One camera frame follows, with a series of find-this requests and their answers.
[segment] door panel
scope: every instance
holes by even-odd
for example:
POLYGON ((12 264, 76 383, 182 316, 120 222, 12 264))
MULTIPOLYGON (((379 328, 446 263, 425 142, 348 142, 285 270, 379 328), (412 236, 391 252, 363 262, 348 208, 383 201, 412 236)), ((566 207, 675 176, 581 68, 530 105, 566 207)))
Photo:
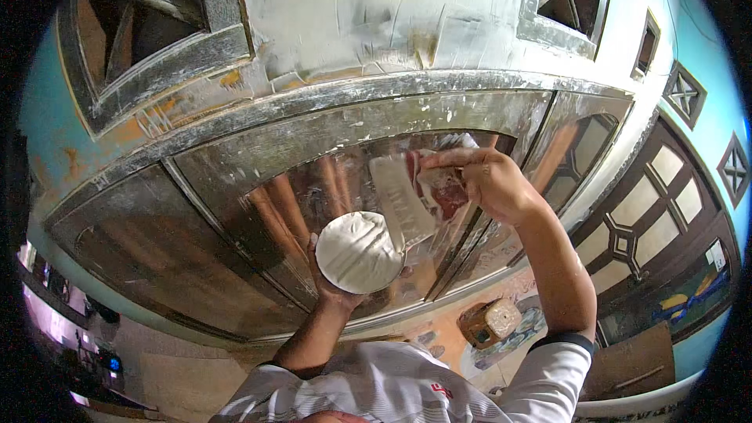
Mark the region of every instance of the door panel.
POLYGON ((680 274, 687 264, 678 254, 717 213, 690 153, 659 119, 614 191, 571 236, 597 286, 598 316, 680 274))
POLYGON ((601 347, 661 322, 666 322, 676 343, 726 310, 734 297, 740 265, 725 213, 719 212, 677 261, 687 267, 666 284, 622 301, 606 316, 601 315, 597 333, 601 347))
POLYGON ((294 331, 305 317, 233 252, 158 165, 79 206, 52 234, 115 291, 179 322, 253 338, 294 331))
MULTIPOLYGON (((519 162, 550 98, 548 91, 494 90, 385 99, 247 130, 174 160, 253 266, 313 305, 308 233, 346 212, 380 211, 368 170, 372 157, 434 148, 443 135, 469 132, 480 146, 495 146, 519 162)), ((476 207, 467 206, 432 242, 411 250, 403 276, 353 318, 421 303, 463 251, 476 219, 476 207)))

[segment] wooden block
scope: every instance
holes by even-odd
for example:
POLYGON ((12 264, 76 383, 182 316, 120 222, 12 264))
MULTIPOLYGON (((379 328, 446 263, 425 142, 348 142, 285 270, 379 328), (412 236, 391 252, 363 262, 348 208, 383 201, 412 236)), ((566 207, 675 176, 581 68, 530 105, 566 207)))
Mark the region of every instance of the wooden block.
POLYGON ((511 300, 499 299, 486 311, 485 321, 498 340, 503 340, 522 322, 522 314, 511 300))

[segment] window frame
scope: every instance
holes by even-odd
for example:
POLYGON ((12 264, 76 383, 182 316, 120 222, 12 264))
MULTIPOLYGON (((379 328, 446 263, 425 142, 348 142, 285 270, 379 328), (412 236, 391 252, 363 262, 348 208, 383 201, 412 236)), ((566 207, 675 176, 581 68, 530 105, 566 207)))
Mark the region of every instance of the window frame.
POLYGON ((726 188, 726 193, 728 194, 728 198, 731 200, 731 204, 734 206, 734 209, 736 209, 736 207, 739 205, 739 202, 741 202, 741 199, 745 197, 745 194, 747 194, 747 188, 749 188, 752 174, 750 173, 749 159, 747 159, 744 147, 742 147, 741 142, 739 142, 739 138, 738 136, 736 136, 735 131, 731 133, 731 140, 728 141, 726 151, 720 158, 720 162, 718 163, 716 170, 718 170, 718 174, 723 180, 723 186, 726 188), (747 169, 747 174, 745 174, 744 178, 741 181, 741 184, 739 185, 739 189, 736 191, 734 191, 734 187, 729 184, 729 181, 726 177, 726 172, 724 170, 729 158, 731 157, 731 153, 735 150, 741 157, 741 164, 747 169))
POLYGON ((645 24, 642 27, 642 38, 640 38, 640 46, 637 48, 637 54, 634 56, 634 66, 632 66, 632 75, 631 75, 633 80, 642 82, 647 76, 647 73, 650 72, 651 66, 653 65, 653 60, 656 57, 658 44, 660 43, 660 35, 661 35, 661 29, 658 26, 658 21, 656 20, 655 15, 653 15, 653 12, 651 11, 650 7, 648 7, 647 12, 645 13, 645 24), (651 50, 651 56, 647 59, 647 68, 643 72, 638 67, 638 65, 640 64, 640 54, 642 53, 642 46, 644 45, 645 36, 647 35, 648 30, 650 30, 651 33, 653 33, 656 39, 655 41, 653 41, 653 49, 651 50))
POLYGON ((593 33, 587 36, 574 28, 538 14, 539 0, 522 0, 517 38, 550 45, 595 61, 600 47, 610 0, 598 0, 593 33))
POLYGON ((244 7, 242 0, 203 0, 207 31, 165 46, 98 89, 83 53, 78 0, 64 0, 53 27, 63 72, 89 136, 98 139, 175 85, 250 57, 253 46, 241 18, 244 7))
POLYGON ((679 61, 674 61, 674 66, 671 70, 671 74, 669 74, 669 80, 666 82, 665 88, 663 89, 663 99, 665 99, 665 101, 671 106, 671 108, 674 109, 674 111, 676 111, 681 119, 683 119, 684 122, 687 123, 687 126, 690 127, 691 130, 695 128, 697 118, 700 117, 700 112, 702 110, 702 106, 705 104, 705 98, 707 96, 708 91, 705 90, 705 88, 700 84, 700 82, 697 81, 697 79, 695 79, 695 76, 693 76, 686 67, 682 66, 682 63, 680 63, 679 61), (686 80, 697 92, 697 101, 695 103, 695 107, 692 108, 691 115, 688 115, 683 110, 683 108, 677 105, 671 98, 674 84, 676 83, 679 75, 681 75, 682 78, 686 80))

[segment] wooden door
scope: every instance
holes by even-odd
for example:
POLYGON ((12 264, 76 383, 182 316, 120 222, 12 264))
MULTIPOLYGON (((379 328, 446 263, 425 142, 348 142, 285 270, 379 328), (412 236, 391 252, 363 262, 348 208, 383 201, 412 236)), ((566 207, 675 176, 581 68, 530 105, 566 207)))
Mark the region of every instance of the wooden door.
POLYGON ((622 179, 571 236, 598 294, 598 317, 679 276, 682 260, 720 212, 705 177, 679 138, 659 119, 622 179))

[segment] window pane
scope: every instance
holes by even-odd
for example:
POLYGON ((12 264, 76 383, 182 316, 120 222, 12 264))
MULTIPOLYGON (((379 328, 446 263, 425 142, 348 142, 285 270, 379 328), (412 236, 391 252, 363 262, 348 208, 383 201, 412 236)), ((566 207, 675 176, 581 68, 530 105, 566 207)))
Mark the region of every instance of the window pane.
POLYGON ((219 238, 159 166, 101 193, 52 231, 95 276, 158 313, 167 307, 249 337, 294 331, 305 316, 219 238))
POLYGON ((566 204, 593 169, 615 127, 609 117, 594 115, 556 132, 530 180, 554 210, 566 204))
MULTIPOLYGON (((260 217, 265 235, 277 255, 308 271, 304 253, 310 232, 320 232, 333 219, 354 211, 381 212, 369 172, 371 158, 414 149, 437 148, 442 137, 461 131, 443 130, 378 139, 343 148, 296 166, 245 195, 246 206, 260 217)), ((514 139, 469 131, 478 146, 511 147, 514 139)), ((353 318, 386 312, 420 302, 437 279, 442 260, 452 249, 472 217, 470 205, 456 212, 439 232, 410 249, 405 270, 390 287, 370 295, 353 318)))

